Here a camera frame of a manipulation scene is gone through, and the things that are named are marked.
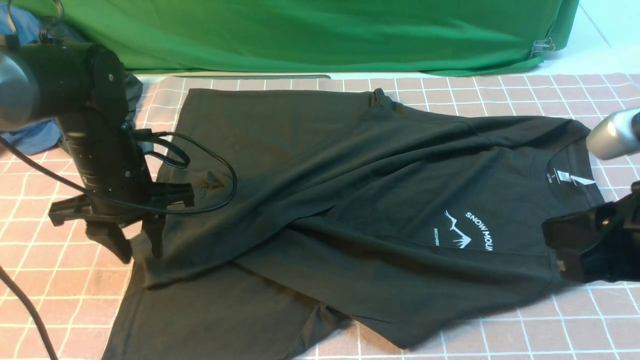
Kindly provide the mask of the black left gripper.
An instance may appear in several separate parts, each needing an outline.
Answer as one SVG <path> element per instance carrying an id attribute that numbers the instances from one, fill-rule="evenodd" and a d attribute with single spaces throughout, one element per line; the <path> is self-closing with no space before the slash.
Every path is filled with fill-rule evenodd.
<path id="1" fill-rule="evenodd" d="M 86 194 L 53 203 L 51 223 L 84 220 L 86 236 L 123 264 L 130 264 L 131 243 L 119 225 L 142 220 L 155 259 L 163 256 L 166 208 L 149 206 L 154 183 L 144 153 L 122 121 L 100 112 L 71 112 L 56 119 Z"/>

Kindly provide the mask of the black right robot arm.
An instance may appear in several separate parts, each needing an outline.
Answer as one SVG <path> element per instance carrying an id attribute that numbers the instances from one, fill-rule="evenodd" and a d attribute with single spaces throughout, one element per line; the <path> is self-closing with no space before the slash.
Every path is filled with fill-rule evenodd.
<path id="1" fill-rule="evenodd" d="M 640 280 L 640 190 L 616 202 L 569 213 L 542 223 L 560 276 L 579 284 Z"/>

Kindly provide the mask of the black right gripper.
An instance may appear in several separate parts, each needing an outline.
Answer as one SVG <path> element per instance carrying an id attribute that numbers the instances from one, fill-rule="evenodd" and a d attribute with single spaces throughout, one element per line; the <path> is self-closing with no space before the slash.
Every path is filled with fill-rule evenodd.
<path id="1" fill-rule="evenodd" d="M 639 198 L 624 197 L 542 223 L 545 244 L 565 281 L 640 280 Z"/>

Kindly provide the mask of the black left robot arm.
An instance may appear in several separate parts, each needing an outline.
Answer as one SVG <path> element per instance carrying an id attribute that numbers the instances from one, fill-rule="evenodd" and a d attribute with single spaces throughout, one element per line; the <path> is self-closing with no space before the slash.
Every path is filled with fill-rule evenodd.
<path id="1" fill-rule="evenodd" d="M 167 208 L 194 205 L 188 183 L 155 182 L 146 155 L 186 168 L 190 158 L 149 129 L 128 124 L 125 70 L 117 55 L 91 43 L 4 41 L 1 48 L 1 130 L 54 119 L 83 185 L 54 202 L 54 226 L 83 220 L 86 235 L 121 262 L 133 256 L 122 229 L 142 223 L 155 258 L 163 255 Z"/>

